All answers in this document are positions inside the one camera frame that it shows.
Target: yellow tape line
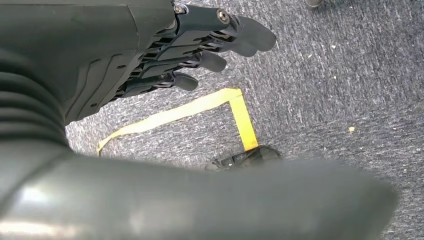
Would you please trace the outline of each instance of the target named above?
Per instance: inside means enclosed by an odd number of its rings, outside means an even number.
[[[249,117],[242,91],[240,89],[224,88],[177,108],[156,113],[142,121],[122,127],[98,143],[97,154],[100,155],[105,145],[116,137],[143,133],[161,125],[214,109],[226,102],[230,103],[244,149],[248,151],[258,147],[258,141],[256,139],[255,131]]]

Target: bolt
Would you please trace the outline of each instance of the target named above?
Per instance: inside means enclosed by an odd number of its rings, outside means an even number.
[[[218,19],[223,23],[223,24],[229,24],[230,23],[230,16],[228,15],[228,13],[222,9],[218,9],[218,11],[216,11],[216,15],[218,16]]]
[[[186,14],[186,8],[182,5],[176,5],[173,7],[173,10],[176,14]]]

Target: black plastic part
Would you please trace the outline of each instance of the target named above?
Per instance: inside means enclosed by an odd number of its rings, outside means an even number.
[[[281,161],[280,153],[268,146],[258,146],[255,149],[212,161],[206,166],[209,171],[232,171],[246,167],[258,167],[268,162]]]
[[[236,18],[240,28],[236,38],[231,42],[218,40],[208,43],[209,46],[216,47],[216,49],[211,49],[210,51],[220,53],[233,51],[244,57],[252,57],[257,51],[266,52],[275,46],[277,37],[265,26],[247,17],[232,17]],[[221,32],[234,34],[233,31],[226,32],[226,30],[222,30]]]
[[[175,19],[169,0],[34,3],[0,3],[0,71],[29,77],[54,93],[66,123],[109,102],[153,36]]]
[[[148,93],[156,88],[155,85],[161,84],[165,81],[169,81],[169,76],[166,75],[164,77],[161,76],[152,76],[148,78],[140,78],[135,77],[131,80],[128,80],[124,84],[124,89],[122,90],[122,93],[120,94],[120,98],[128,98],[132,96],[137,96],[140,94]]]
[[[182,72],[175,72],[173,81],[173,85],[175,87],[179,87],[186,91],[193,91],[199,85],[199,81],[197,79]]]
[[[198,45],[194,46],[175,46],[165,49],[157,59],[158,61],[176,59],[181,57],[192,56],[194,51],[199,49]]]
[[[216,54],[213,54],[208,51],[203,51],[200,53],[199,66],[208,69],[212,72],[220,73],[226,68],[227,61]]]
[[[161,65],[151,66],[142,73],[142,77],[150,78],[153,76],[172,73],[174,70],[176,70],[176,67],[178,67],[179,65],[180,65],[179,63],[171,63],[171,64],[164,64],[164,65],[161,64]]]
[[[187,14],[177,15],[179,29],[172,46],[199,45],[210,32],[226,29],[229,24],[217,17],[219,8],[206,8],[187,5]]]

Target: black object on floor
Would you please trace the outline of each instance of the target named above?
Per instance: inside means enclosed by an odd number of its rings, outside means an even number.
[[[206,165],[208,171],[232,171],[239,168],[255,167],[268,161],[280,160],[280,154],[267,146],[259,146],[253,150],[239,153],[224,159],[215,160]]]

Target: metal leg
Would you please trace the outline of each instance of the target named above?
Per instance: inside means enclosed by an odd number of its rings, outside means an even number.
[[[323,2],[323,0],[305,0],[305,2],[308,7],[317,8]]]

